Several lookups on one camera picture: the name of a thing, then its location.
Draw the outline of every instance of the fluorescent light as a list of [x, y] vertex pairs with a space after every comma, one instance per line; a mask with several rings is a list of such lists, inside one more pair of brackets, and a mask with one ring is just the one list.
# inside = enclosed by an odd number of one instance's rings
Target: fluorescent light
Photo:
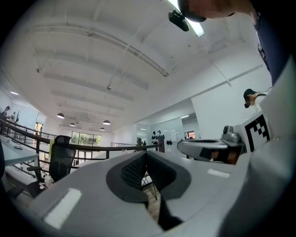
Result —
[[203, 27], [200, 25], [200, 23], [198, 22], [194, 22], [192, 20], [189, 20], [186, 18], [186, 20], [188, 21], [188, 23], [191, 25], [191, 27], [193, 28], [194, 32], [196, 33], [196, 35], [198, 37], [201, 37], [204, 35], [204, 29]]
[[178, 6], [178, 0], [168, 0], [170, 3], [172, 3], [173, 4], [173, 6], [175, 7], [175, 8], [177, 8], [178, 10], [179, 10], [179, 6]]
[[[173, 6], [174, 6], [175, 8], [177, 8], [178, 11], [180, 12], [180, 9], [179, 9], [179, 7], [178, 7], [178, 0], [168, 0], [168, 1], [169, 1], [171, 4], [173, 4]], [[193, 28], [194, 32], [196, 33], [196, 35], [197, 35], [198, 37], [201, 37], [202, 35], [204, 35], [204, 30], [203, 30], [202, 26], [200, 25], [200, 23], [198, 23], [198, 22], [194, 22], [194, 21], [189, 20], [189, 19], [187, 19], [187, 18], [186, 18], [186, 20], [187, 20], [187, 22], [191, 25], [191, 27]]]

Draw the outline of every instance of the person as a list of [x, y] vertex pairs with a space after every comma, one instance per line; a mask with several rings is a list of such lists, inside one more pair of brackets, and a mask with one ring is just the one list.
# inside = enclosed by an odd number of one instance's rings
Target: person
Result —
[[268, 0], [178, 0], [192, 16], [222, 18], [234, 12], [245, 13], [254, 20], [259, 52], [271, 74], [274, 85], [288, 59], [295, 60], [292, 29], [293, 8], [288, 2], [273, 4]]
[[265, 96], [268, 94], [268, 92], [256, 92], [252, 89], [247, 89], [244, 92], [244, 99], [245, 99], [245, 108], [248, 108], [249, 106], [255, 106], [256, 112], [261, 111], [260, 103], [262, 100], [264, 100]]
[[9, 110], [10, 110], [10, 107], [7, 106], [7, 107], [5, 108], [5, 111], [2, 112], [2, 117], [3, 117], [3, 118], [7, 119], [7, 118], [9, 117], [8, 114], [7, 114], [7, 112], [8, 112]]
[[13, 115], [10, 118], [12, 122], [15, 122], [15, 112], [13, 112]]

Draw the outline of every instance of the chair armrest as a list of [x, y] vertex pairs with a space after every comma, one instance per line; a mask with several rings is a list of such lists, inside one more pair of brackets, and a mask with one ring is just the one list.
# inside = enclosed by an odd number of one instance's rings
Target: chair armrest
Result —
[[38, 171], [38, 170], [42, 170], [42, 168], [39, 166], [34, 166], [34, 167], [28, 167], [27, 170], [28, 171]]
[[36, 175], [36, 178], [39, 182], [43, 183], [44, 181], [42, 180], [42, 177], [41, 177], [41, 173], [40, 173], [40, 170], [42, 170], [41, 167], [39, 166], [34, 166], [34, 167], [28, 167], [27, 168], [28, 171], [35, 171], [35, 175]]

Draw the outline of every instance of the window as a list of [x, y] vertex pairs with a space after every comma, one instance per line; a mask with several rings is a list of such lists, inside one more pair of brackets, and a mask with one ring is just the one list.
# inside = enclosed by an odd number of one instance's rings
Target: window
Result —
[[101, 138], [101, 135], [73, 131], [71, 136], [71, 144], [81, 146], [101, 146]]
[[[102, 136], [96, 134], [88, 134], [83, 132], [72, 132], [71, 144], [81, 145], [81, 146], [101, 146]], [[77, 150], [76, 158], [96, 158], [100, 155], [100, 151], [83, 151]], [[78, 160], [78, 163], [82, 163], [85, 160]]]
[[187, 139], [195, 139], [194, 131], [187, 132]]

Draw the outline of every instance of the ceiling beam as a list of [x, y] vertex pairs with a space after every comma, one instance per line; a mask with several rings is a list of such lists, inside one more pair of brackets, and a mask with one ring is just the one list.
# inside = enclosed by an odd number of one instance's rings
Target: ceiling beam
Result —
[[86, 123], [91, 123], [91, 124], [95, 124], [96, 121], [95, 120], [91, 120], [91, 119], [87, 119], [87, 118], [79, 118], [77, 116], [70, 116], [68, 114], [64, 114], [65, 119], [67, 120], [72, 120], [73, 122], [86, 122]]
[[[80, 57], [76, 55], [71, 55], [71, 54], [53, 54], [49, 50], [36, 50], [36, 56], [39, 58], [50, 58], [50, 59], [55, 59], [59, 61], [65, 61], [65, 62], [71, 62], [75, 64], [79, 64], [85, 67], [89, 67], [92, 69], [96, 69], [98, 71], [104, 72], [109, 75], [113, 75], [114, 72], [114, 67], [111, 65], [108, 65], [104, 62], [98, 62], [92, 59], [88, 59], [88, 61], [85, 60], [85, 57]], [[142, 89], [148, 90], [149, 84], [141, 81], [140, 79], [136, 78], [133, 75], [126, 74], [125, 77], [121, 76], [121, 73], [116, 72], [115, 77], [119, 78], [120, 80], [125, 80], [129, 83], [132, 83]]]
[[60, 92], [60, 91], [55, 91], [55, 90], [51, 91], [51, 94], [61, 96], [61, 97], [64, 97], [64, 98], [68, 98], [68, 99], [72, 99], [72, 100], [78, 100], [78, 101], [94, 104], [94, 105], [97, 105], [97, 106], [103, 106], [103, 107], [107, 107], [107, 108], [110, 108], [110, 109], [117, 109], [117, 110], [120, 110], [120, 111], [124, 111], [124, 108], [121, 107], [121, 106], [111, 105], [111, 104], [109, 104], [107, 102], [104, 102], [104, 101], [88, 99], [87, 97], [84, 97], [84, 96], [79, 96], [79, 95]]
[[148, 41], [150, 41], [150, 39], [153, 38], [153, 36], [155, 35], [155, 33], [157, 31], [159, 31], [161, 28], [163, 28], [164, 25], [167, 24], [167, 22], [168, 22], [168, 17], [167, 16], [165, 18], [162, 18], [161, 21], [160, 21], [160, 23], [155, 28], [153, 28], [151, 32], [149, 32], [146, 35], [146, 37], [142, 40], [142, 43], [143, 44], [147, 44]]
[[98, 110], [92, 110], [92, 109], [83, 108], [83, 107], [79, 107], [79, 106], [72, 106], [72, 105], [68, 105], [68, 104], [59, 104], [59, 106], [61, 106], [62, 108], [67, 108], [67, 109], [77, 110], [77, 111], [83, 111], [83, 112], [92, 113], [92, 114], [95, 114], [95, 115], [102, 115], [102, 116], [113, 117], [113, 118], [118, 118], [119, 117], [116, 114], [110, 114], [110, 113], [107, 113], [107, 112], [100, 112]]
[[99, 0], [98, 7], [97, 7], [96, 12], [94, 13], [94, 16], [93, 16], [93, 20], [98, 20], [98, 17], [105, 5], [105, 2], [106, 2], [106, 0]]
[[142, 53], [140, 60], [149, 64], [163, 76], [168, 76], [171, 65], [167, 58], [151, 46], [141, 43], [138, 38], [134, 38], [132, 34], [122, 28], [105, 22], [71, 16], [67, 16], [67, 23], [68, 25], [64, 24], [64, 18], [62, 16], [44, 17], [36, 21], [33, 28], [31, 25], [28, 25], [27, 31], [30, 32], [33, 30], [34, 33], [49, 32], [86, 35], [97, 39], [101, 38], [107, 43], [112, 42], [114, 46], [120, 46], [122, 50], [124, 50], [127, 45], [130, 45], [129, 49], [133, 51], [128, 51], [128, 53], [131, 55], [136, 53], [136, 56], [138, 53]]
[[74, 85], [78, 85], [78, 86], [90, 88], [90, 89], [93, 89], [93, 90], [97, 90], [97, 91], [100, 91], [100, 92], [104, 92], [104, 93], [107, 93], [107, 94], [110, 94], [110, 95], [114, 95], [114, 96], [116, 96], [118, 98], [121, 98], [121, 99], [133, 101], [133, 97], [131, 97], [129, 95], [120, 93], [118, 91], [113, 91], [113, 90], [108, 91], [105, 87], [99, 86], [99, 85], [94, 84], [94, 83], [89, 82], [89, 81], [84, 81], [84, 80], [76, 79], [76, 78], [69, 77], [69, 76], [63, 76], [62, 77], [62, 76], [60, 76], [58, 74], [54, 74], [54, 73], [46, 73], [44, 75], [44, 77], [46, 79], [53, 79], [53, 80], [57, 80], [57, 81], [68, 82], [68, 83], [71, 83], [71, 84], [74, 84]]

